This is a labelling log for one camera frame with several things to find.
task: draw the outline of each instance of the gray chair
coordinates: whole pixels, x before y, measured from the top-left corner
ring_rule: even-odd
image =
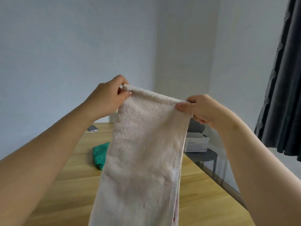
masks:
[[[196,122],[193,118],[190,119],[187,132],[203,133],[204,130],[205,125]],[[198,166],[200,166],[200,162],[203,164],[204,162],[213,160],[212,179],[215,179],[216,162],[218,156],[216,152],[211,149],[207,149],[207,152],[184,152],[184,154],[194,163],[197,163]]]

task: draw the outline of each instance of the curtain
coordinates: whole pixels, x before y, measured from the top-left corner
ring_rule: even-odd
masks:
[[[301,161],[301,0],[290,0],[255,134]]]

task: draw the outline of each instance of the perforated storage basket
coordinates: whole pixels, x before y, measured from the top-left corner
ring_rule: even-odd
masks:
[[[202,133],[187,133],[184,151],[185,152],[207,152],[209,137]]]

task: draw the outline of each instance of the beige towel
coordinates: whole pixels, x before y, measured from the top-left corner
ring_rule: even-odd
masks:
[[[133,86],[119,108],[90,226],[178,225],[180,173],[190,115],[177,99]]]

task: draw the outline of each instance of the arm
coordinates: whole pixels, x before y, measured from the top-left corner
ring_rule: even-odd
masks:
[[[301,181],[232,111],[208,95],[188,98],[180,111],[216,129],[246,207],[256,225],[300,225]]]
[[[121,75],[99,84],[84,103],[0,161],[1,225],[24,223],[87,127],[115,112],[130,96],[130,92],[117,95],[121,84],[128,84]]]

